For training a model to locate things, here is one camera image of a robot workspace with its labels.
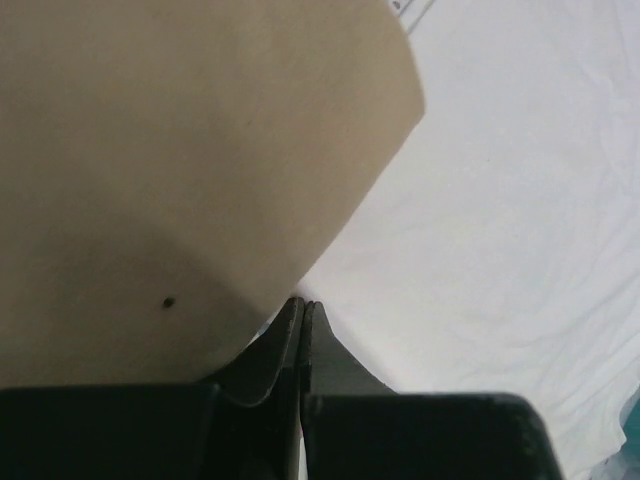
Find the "beige paper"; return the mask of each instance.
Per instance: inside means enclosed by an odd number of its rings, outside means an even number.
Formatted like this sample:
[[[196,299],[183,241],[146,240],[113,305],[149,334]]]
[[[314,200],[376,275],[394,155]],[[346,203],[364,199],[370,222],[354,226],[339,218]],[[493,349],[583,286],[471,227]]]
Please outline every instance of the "beige paper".
[[[0,386],[229,361],[423,111],[379,0],[0,10]]]

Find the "small black dot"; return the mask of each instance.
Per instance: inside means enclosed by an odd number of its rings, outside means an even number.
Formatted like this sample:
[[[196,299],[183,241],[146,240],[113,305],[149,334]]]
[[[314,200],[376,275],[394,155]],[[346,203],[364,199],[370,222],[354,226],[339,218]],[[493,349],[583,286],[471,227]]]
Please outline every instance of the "small black dot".
[[[173,297],[167,297],[162,302],[162,308],[171,308],[175,305],[176,299]]]

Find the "black plastic part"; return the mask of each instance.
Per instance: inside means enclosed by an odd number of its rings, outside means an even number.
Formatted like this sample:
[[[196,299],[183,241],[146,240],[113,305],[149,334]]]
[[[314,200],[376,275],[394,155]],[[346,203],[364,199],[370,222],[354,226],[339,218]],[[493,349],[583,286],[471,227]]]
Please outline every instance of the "black plastic part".
[[[561,480],[538,415],[509,395],[312,396],[311,480]]]
[[[0,395],[2,479],[197,479],[214,386],[29,389]]]
[[[507,395],[403,396],[289,300],[191,385],[0,392],[0,479],[559,480],[544,427]]]

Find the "wrinkled white cloth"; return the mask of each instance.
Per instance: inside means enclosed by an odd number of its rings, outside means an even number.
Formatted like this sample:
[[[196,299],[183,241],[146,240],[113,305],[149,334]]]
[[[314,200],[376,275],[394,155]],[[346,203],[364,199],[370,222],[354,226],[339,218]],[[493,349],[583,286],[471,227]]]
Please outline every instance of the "wrinkled white cloth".
[[[299,289],[398,390],[525,396],[586,479],[640,381],[640,3],[436,1],[411,42],[428,113]]]

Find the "white surface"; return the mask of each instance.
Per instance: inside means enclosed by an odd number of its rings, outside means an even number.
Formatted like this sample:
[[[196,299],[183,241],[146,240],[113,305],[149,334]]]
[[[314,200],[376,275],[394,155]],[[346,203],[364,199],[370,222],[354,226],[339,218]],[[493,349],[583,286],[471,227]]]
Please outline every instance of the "white surface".
[[[439,0],[428,114],[300,289],[402,391],[503,390],[568,478],[640,378],[640,2]]]

